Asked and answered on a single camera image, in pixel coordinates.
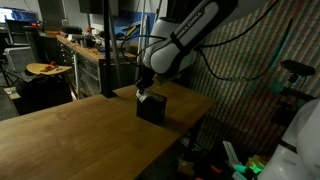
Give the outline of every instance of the wooden tabletop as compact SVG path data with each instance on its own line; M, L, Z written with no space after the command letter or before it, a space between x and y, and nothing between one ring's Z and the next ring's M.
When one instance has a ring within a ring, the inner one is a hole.
M67 38L61 37L60 35L57 35L57 40L61 42L62 44L68 46L69 48L73 49L74 51L82 54L88 59L99 61L101 59L105 59L102 55L98 53L98 50L96 48L83 48L78 43L72 43ZM135 55L124 52L124 55L129 59L132 60L135 58Z
M0 179L134 179L214 101L174 83L164 124L136 117L136 88L92 96L0 122Z
M31 63L27 65L27 70L33 74L44 74L44 75L56 75L60 73L64 73L68 70L70 70L71 66L56 66L55 68L52 68L49 71L41 71L42 69L45 69L45 66L48 64L41 64L41 63Z

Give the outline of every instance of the corrugated wall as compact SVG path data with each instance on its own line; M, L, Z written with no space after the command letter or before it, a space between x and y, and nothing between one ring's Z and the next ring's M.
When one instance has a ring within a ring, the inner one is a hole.
M243 32L273 2L217 29L204 44L223 42ZM217 80L207 71L203 58L197 58L192 67L189 87L218 101L204 117L198 138L200 145L211 149L215 142L229 140L240 151L237 153L273 153L285 128L272 123L270 118L279 100L291 104L295 101L294 98L279 95L290 76L287 70L280 67L280 61L292 59L313 66L316 75L307 79L301 91L315 97L320 95L319 15L319 0L280 0L271 13L248 34L226 45L205 50L213 72L221 77L254 77L276 56L269 71L258 80ZM280 40L290 18L293 18L293 24L281 48ZM277 48L281 48L279 54L276 54ZM299 89L302 81L303 78L299 78L291 88Z

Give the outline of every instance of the robotic arm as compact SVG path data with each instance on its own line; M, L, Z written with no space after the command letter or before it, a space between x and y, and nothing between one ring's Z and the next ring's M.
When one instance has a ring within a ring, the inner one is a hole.
M136 81L137 97L142 102L150 93L155 74L170 78L195 60L194 48L215 28L233 21L260 7L267 0L202 0L181 25L160 18L152 35L168 39L146 50L140 78Z

